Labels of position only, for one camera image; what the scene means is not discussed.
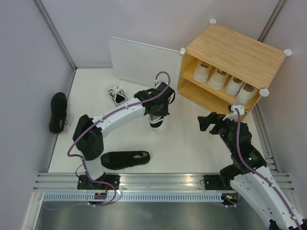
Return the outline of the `black and white sneaker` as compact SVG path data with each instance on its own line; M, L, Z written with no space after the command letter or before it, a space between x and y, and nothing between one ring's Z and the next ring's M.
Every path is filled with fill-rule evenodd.
M108 95L116 107L119 107L128 101L122 88L116 85L108 90Z

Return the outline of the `white leather sneaker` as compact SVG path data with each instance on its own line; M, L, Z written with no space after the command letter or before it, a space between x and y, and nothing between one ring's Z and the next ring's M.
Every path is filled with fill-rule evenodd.
M228 95L236 96L239 93L243 84L244 82L242 80L232 76L228 81L225 92Z
M239 93L236 95L236 99L240 104L248 104L252 101L258 91L258 88L248 83L244 83Z

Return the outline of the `white translucent cabinet door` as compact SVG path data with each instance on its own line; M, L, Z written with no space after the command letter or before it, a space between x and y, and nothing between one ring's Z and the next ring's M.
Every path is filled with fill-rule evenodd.
M154 86L156 75L170 75L170 87L177 89L185 48L179 51L112 37L108 41L115 75L120 79Z

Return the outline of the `beige lace sneaker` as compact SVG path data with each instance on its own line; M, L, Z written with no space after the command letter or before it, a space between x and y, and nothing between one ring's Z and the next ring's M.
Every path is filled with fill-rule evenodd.
M200 83L205 83L208 80L212 66L202 60L197 61L193 79Z

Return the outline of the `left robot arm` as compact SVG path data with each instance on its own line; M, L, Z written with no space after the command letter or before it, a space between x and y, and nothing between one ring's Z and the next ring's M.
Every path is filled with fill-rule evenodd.
M69 148L69 157L79 157L83 162L88 184L95 190L105 184L103 165L98 158L103 155L105 138L109 133L127 122L145 116L169 115L169 100L175 91L167 81L155 80L155 87L137 92L134 97L108 114L90 118L80 117L73 135L74 143Z

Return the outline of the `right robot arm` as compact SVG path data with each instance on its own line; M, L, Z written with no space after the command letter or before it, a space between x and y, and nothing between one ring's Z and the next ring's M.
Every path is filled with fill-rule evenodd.
M269 230L305 230L303 217L284 195L264 157L252 145L252 134L241 120L233 121L215 112L198 116L200 131L219 135L231 153L233 163L220 170L219 184L232 188L258 214Z

